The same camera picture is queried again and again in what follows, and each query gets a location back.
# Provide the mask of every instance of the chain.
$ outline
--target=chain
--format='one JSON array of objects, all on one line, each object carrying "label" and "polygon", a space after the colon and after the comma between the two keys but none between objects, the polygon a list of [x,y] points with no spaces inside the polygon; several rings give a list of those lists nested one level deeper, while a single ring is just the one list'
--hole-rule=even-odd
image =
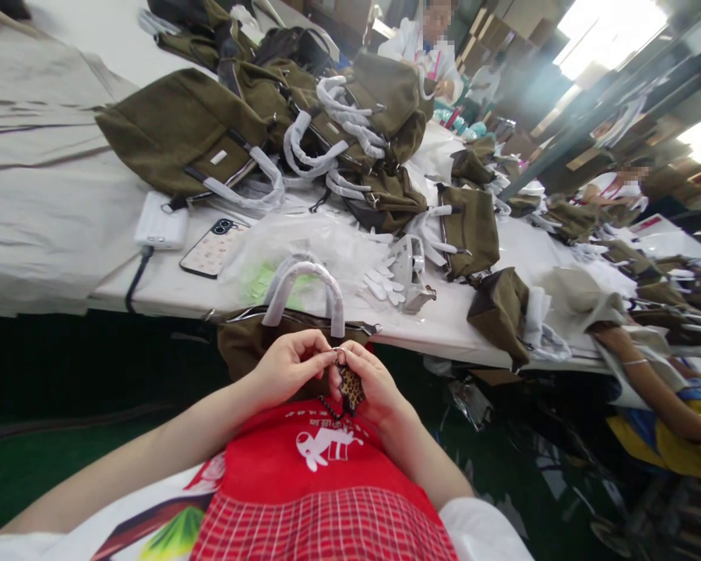
[{"label": "chain", "polygon": [[325,406],[325,409],[329,412],[330,416],[335,419],[336,421],[339,421],[343,417],[345,417],[345,411],[343,411],[343,414],[339,415],[335,412],[334,409],[332,409],[329,404],[325,401],[325,398],[322,396],[319,396],[319,400],[322,402],[322,405]]}]

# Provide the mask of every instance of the clear plastic bag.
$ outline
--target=clear plastic bag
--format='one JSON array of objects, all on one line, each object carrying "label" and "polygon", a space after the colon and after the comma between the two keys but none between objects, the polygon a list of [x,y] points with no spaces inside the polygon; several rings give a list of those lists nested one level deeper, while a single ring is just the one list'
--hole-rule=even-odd
[{"label": "clear plastic bag", "polygon": [[[280,264],[294,254],[309,254],[322,264],[351,300],[364,287],[364,275],[389,254],[389,246],[327,214],[269,214],[244,234],[224,263],[217,309],[232,312],[265,302]],[[325,288],[313,277],[299,277],[287,307],[323,316]]]}]

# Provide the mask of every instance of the white cartoon print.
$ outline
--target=white cartoon print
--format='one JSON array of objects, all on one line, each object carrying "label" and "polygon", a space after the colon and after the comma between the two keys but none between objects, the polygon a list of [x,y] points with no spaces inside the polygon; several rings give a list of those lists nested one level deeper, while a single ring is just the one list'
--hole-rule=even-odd
[{"label": "white cartoon print", "polygon": [[306,458],[306,465],[311,471],[317,471],[318,465],[326,466],[327,460],[322,456],[327,452],[330,461],[347,461],[347,448],[353,442],[364,445],[364,441],[354,438],[353,431],[320,429],[317,436],[312,436],[308,432],[301,432],[296,437],[296,447],[298,452]]}]

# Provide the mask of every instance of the grey fabric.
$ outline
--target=grey fabric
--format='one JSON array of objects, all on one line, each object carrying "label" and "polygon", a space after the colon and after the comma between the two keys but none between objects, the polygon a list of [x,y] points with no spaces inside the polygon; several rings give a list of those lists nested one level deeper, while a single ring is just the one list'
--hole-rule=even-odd
[{"label": "grey fabric", "polygon": [[84,313],[138,253],[148,187],[90,120],[135,87],[22,28],[0,23],[0,315]]}]

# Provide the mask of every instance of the white power bank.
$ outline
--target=white power bank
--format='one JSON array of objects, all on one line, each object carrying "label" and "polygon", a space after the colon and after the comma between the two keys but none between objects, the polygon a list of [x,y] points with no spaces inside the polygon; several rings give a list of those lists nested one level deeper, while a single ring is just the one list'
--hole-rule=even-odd
[{"label": "white power bank", "polygon": [[140,247],[150,246],[159,249],[183,249],[187,238],[188,209],[176,212],[164,210],[171,199],[151,191],[143,205],[138,227],[135,232],[135,243]]}]

